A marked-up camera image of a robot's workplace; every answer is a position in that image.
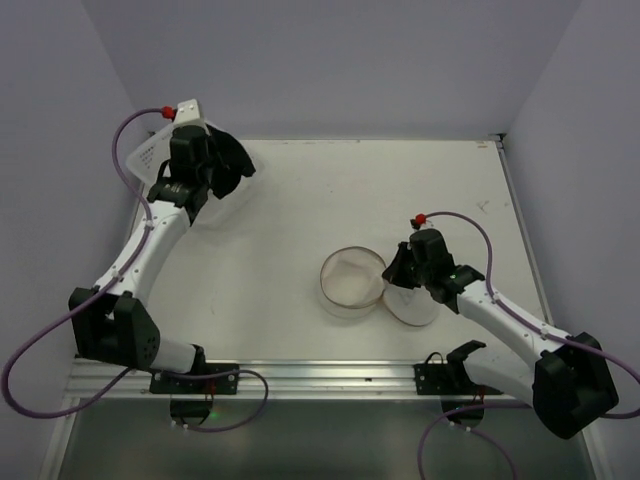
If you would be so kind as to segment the black garment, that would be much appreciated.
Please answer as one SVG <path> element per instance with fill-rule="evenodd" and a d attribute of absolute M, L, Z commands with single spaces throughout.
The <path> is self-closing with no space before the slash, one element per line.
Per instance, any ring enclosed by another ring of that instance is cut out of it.
<path fill-rule="evenodd" d="M 256 167 L 244 146 L 231 134 L 210 124 L 206 179 L 211 193 L 223 199 L 233 193 L 244 178 L 256 174 Z"/>

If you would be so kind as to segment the round white mesh laundry bag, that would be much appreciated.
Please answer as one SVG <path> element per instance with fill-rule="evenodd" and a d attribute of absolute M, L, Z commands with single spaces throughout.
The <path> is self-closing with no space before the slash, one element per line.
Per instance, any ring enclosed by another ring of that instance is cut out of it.
<path fill-rule="evenodd" d="M 363 318 L 379 308 L 412 328 L 431 325 L 440 307 L 424 290 L 398 287 L 383 278 L 386 262 L 375 251 L 349 246 L 331 253 L 317 281 L 320 305 L 342 319 Z"/>

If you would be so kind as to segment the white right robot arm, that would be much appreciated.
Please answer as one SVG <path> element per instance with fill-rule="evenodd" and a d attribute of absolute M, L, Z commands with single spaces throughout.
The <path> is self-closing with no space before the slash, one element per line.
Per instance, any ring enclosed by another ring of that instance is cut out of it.
<path fill-rule="evenodd" d="M 486 274 L 454 261 L 433 228 L 399 243 L 383 279 L 404 289 L 425 289 L 438 304 L 479 325 L 501 343 L 470 340 L 443 363 L 414 367 L 416 390 L 461 395 L 483 386 L 533 408 L 554 435 L 569 439 L 619 403 L 600 343 L 583 332 L 572 336 L 502 300 Z"/>

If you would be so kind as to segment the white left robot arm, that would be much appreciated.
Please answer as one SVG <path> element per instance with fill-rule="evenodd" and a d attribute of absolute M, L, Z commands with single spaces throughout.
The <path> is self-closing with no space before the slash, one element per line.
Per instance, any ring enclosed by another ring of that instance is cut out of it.
<path fill-rule="evenodd" d="M 149 191 L 145 215 L 109 272 L 77 288 L 69 307 L 80 357 L 146 372 L 197 373 L 201 347 L 164 336 L 147 311 L 151 290 L 177 242 L 208 200 L 212 130 L 203 121 L 174 128 L 169 176 Z"/>

